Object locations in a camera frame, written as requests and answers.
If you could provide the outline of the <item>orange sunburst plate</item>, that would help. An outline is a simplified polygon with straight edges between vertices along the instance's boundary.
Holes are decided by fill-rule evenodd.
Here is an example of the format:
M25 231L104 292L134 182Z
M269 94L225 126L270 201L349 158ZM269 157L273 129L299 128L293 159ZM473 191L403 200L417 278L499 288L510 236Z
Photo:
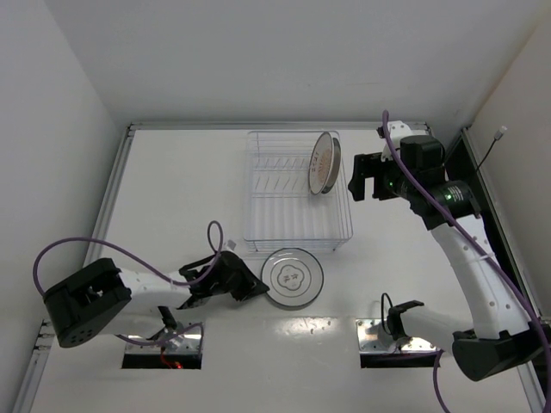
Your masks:
M328 132L316 141L308 167L308 186L311 194L321 194L331 173L334 144Z

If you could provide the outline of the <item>black rimmed clover plate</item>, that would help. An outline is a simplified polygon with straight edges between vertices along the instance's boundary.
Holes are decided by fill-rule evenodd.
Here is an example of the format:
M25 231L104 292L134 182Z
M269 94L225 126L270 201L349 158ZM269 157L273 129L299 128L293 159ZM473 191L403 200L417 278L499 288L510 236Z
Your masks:
M261 281L269 288L269 300L279 307L308 307L322 292L325 273L319 260L298 248L275 251L263 263Z

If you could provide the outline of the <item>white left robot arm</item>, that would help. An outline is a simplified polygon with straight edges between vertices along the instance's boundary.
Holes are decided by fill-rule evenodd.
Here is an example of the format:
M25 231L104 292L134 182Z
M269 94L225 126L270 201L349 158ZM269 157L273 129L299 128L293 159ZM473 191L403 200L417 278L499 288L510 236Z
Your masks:
M199 308L229 294L243 303L269 291L235 253L224 250L181 267L163 280L101 258L50 287L43 302L59 346L74 348L100 335L164 345L187 329L174 311Z

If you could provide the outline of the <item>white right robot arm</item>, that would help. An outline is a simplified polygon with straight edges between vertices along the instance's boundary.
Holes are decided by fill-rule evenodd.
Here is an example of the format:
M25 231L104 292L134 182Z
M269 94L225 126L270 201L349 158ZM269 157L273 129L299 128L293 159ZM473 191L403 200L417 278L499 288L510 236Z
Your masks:
M501 275L479 204L466 182L447 179L440 142L428 135L409 136L399 142L398 154L398 160L381 152L356 155L348 190L354 200L364 200L371 178L375 199L408 201L448 258L471 319L463 323L411 300L389 308L386 333L396 342L418 336L451 353L472 381L548 351L550 328L528 314Z

